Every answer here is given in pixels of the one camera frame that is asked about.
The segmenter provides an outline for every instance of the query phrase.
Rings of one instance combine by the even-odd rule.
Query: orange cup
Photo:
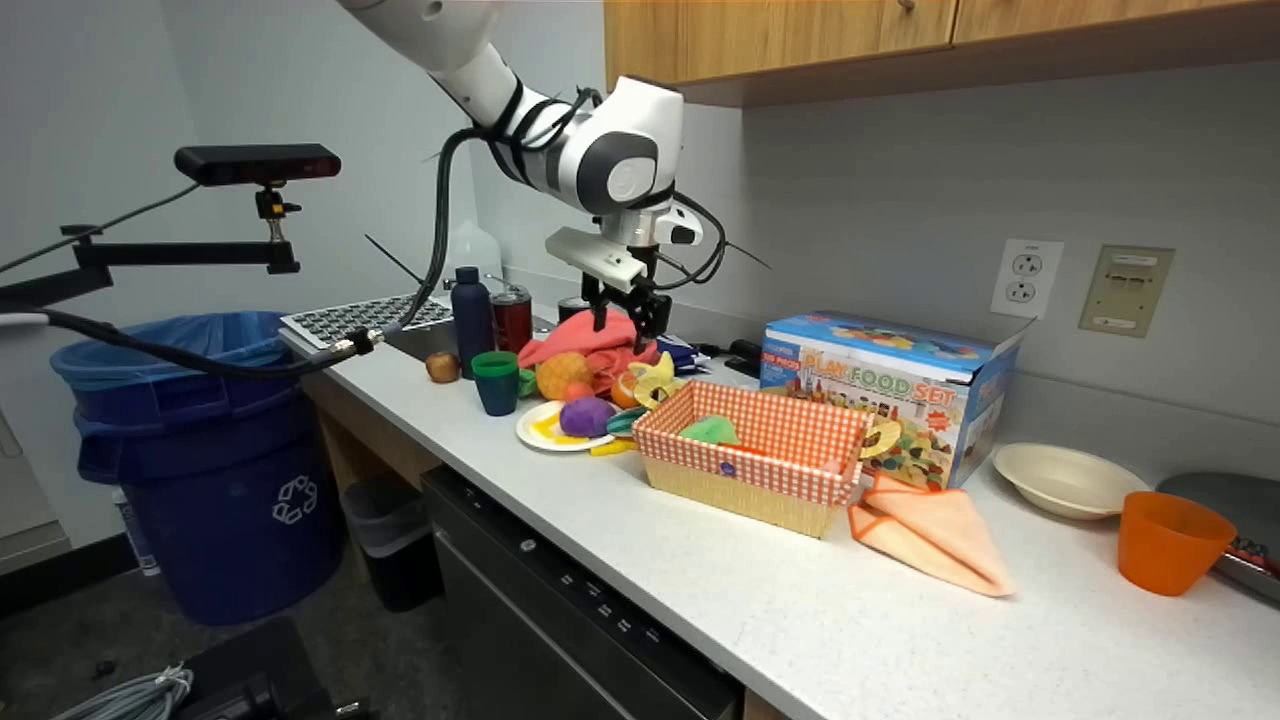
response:
[[[1137,589],[1184,594],[1235,540],[1222,512],[1166,493],[1134,493],[1121,512],[1116,564]]]

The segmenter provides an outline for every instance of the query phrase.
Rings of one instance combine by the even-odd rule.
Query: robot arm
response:
[[[701,241],[701,218],[674,199],[685,115],[676,91],[622,79],[602,107],[581,107],[523,88],[490,45],[498,0],[342,4],[420,65],[484,128],[498,165],[513,180],[602,218],[591,231],[560,227],[550,241],[550,253],[575,264],[588,283],[596,280],[611,294],[646,304],[654,294],[654,258],[642,254],[661,244]]]

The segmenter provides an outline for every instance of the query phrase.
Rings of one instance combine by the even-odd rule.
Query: wooden cabinet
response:
[[[790,103],[1280,55],[1280,0],[610,0],[610,75]]]

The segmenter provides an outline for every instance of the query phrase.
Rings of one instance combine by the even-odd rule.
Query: white countertop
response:
[[[809,540],[658,493],[637,457],[534,453],[397,349],[334,375],[790,715],[1280,715],[1278,607],[1222,578],[1148,594],[1116,524],[1049,521],[987,466],[965,488],[1016,601],[915,575],[844,521]]]

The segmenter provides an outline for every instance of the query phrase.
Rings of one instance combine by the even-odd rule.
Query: bottle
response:
[[[458,269],[454,280],[458,365],[472,375],[472,356],[493,351],[493,304],[477,269]]]

